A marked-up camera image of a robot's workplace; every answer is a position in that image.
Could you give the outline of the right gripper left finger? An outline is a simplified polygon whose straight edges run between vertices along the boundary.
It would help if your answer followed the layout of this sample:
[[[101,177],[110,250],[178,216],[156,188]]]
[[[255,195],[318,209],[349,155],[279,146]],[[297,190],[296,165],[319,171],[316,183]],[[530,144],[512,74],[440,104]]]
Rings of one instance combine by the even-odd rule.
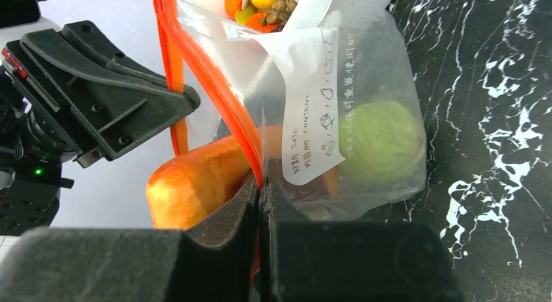
[[[189,230],[30,230],[1,262],[1,300],[248,301],[257,202],[249,178]]]

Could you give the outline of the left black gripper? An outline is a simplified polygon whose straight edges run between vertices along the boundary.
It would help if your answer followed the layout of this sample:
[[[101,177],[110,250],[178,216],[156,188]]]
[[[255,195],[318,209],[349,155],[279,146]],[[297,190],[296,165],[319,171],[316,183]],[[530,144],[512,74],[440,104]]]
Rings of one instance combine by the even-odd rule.
[[[118,159],[200,105],[193,87],[169,89],[93,22],[50,29],[41,1],[1,0],[2,236],[50,226],[74,184],[59,163]]]

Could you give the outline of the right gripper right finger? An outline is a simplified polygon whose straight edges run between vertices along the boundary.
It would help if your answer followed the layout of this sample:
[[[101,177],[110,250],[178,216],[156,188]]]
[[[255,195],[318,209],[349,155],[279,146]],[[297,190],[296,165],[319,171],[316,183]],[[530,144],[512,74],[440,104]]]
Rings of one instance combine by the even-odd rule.
[[[259,201],[261,301],[463,301],[437,234],[420,223],[313,221],[268,162]]]

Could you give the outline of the green toy cabbage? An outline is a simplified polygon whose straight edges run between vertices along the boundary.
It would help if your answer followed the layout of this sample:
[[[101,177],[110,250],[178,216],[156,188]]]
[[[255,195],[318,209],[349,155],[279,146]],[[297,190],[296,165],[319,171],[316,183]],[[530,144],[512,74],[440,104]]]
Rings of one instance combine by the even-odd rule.
[[[343,177],[374,187],[410,182],[425,174],[426,132],[398,102],[364,103],[339,122],[338,165]]]

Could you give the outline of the clear orange-zip bag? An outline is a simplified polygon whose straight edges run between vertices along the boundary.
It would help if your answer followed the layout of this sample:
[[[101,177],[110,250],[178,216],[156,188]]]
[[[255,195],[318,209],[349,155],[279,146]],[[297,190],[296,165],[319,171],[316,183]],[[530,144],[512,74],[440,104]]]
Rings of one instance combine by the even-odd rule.
[[[268,162],[281,163],[290,202],[317,220],[358,219],[406,200],[426,183],[374,187],[343,177],[339,122],[364,103],[393,101],[422,124],[404,40],[387,7],[336,10],[315,27],[261,33],[184,0],[153,0],[165,69],[188,65],[257,182]]]

